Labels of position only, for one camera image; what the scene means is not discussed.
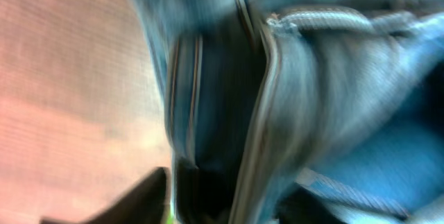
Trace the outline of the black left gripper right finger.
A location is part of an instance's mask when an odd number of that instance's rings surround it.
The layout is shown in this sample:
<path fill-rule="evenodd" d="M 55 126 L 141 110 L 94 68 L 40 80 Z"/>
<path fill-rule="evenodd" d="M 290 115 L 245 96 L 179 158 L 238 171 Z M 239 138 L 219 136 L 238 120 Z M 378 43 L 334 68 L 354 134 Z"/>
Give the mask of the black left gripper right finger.
<path fill-rule="evenodd" d="M 302 187 L 290 191 L 277 204 L 280 224 L 345 224 L 311 192 Z"/>

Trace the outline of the blue denim jeans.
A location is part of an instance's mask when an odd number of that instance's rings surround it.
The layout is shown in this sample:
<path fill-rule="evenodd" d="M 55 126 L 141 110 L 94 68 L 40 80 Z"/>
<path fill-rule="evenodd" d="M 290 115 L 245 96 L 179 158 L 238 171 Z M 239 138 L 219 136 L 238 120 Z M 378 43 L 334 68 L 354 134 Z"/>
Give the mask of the blue denim jeans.
<path fill-rule="evenodd" d="M 133 0 L 180 223 L 443 222 L 443 0 Z"/>

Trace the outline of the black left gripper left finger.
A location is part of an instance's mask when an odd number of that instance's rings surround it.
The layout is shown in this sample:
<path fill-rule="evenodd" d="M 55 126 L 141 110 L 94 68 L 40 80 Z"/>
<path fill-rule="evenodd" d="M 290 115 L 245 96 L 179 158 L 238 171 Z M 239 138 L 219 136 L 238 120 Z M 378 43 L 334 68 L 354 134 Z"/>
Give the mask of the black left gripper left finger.
<path fill-rule="evenodd" d="M 40 224 L 160 224 L 164 222 L 167 169 L 157 167 L 115 204 L 79 222 L 42 217 Z"/>

